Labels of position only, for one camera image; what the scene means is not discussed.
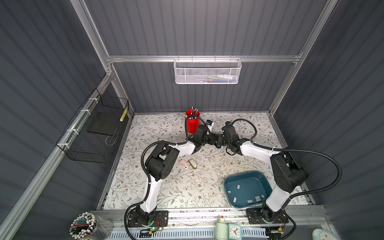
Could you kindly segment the teal plastic tray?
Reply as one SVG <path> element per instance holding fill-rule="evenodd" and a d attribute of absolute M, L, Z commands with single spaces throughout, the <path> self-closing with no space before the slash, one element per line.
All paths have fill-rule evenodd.
<path fill-rule="evenodd" d="M 229 204 L 237 209 L 263 204 L 272 193 L 267 178 L 258 171 L 229 176 L 224 189 Z"/>

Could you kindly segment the pink eraser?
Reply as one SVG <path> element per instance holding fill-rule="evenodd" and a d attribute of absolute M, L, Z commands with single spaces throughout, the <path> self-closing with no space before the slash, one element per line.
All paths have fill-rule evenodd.
<path fill-rule="evenodd" d="M 179 160 L 179 163 L 185 169 L 187 169 L 189 167 L 189 163 L 187 161 L 185 161 L 185 160 Z"/>

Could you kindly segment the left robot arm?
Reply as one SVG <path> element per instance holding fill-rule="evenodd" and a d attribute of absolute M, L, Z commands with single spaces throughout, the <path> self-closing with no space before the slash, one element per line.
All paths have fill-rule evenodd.
<path fill-rule="evenodd" d="M 209 127 L 199 125 L 196 133 L 188 136 L 182 143 L 157 141 L 145 148 L 141 156 L 141 165 L 148 178 L 148 183 L 143 200 L 135 208 L 135 213 L 144 224 L 150 225 L 154 221 L 157 197 L 162 182 L 171 173 L 178 157 L 192 155 L 206 144 L 220 147 L 223 142 L 222 134 L 214 134 L 210 132 Z"/>

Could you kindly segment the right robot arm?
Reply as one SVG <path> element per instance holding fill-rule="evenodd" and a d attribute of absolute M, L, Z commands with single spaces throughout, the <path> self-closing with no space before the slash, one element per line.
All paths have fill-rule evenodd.
<path fill-rule="evenodd" d="M 234 154 L 261 160 L 272 167 L 276 185 L 263 204 L 261 215 L 264 222 L 273 223 L 283 215 L 284 208 L 290 202 L 290 195 L 309 177 L 309 174 L 294 152 L 256 146 L 249 139 L 241 139 L 232 122 L 226 122 L 222 132 L 218 137 L 217 146 L 225 145 Z"/>

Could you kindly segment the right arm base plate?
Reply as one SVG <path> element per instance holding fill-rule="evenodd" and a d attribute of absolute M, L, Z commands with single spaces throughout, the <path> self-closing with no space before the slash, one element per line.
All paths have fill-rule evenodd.
<path fill-rule="evenodd" d="M 289 222 L 285 213 L 280 210 L 273 212 L 267 207 L 257 207 L 246 209 L 246 216 L 249 224 L 287 224 Z"/>

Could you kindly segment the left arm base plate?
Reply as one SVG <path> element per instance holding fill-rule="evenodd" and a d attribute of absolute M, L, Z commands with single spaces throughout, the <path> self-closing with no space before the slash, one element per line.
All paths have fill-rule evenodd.
<path fill-rule="evenodd" d="M 169 219 L 169 211 L 154 210 L 151 213 L 146 213 L 139 210 L 130 211 L 128 214 L 127 227 L 167 227 Z"/>

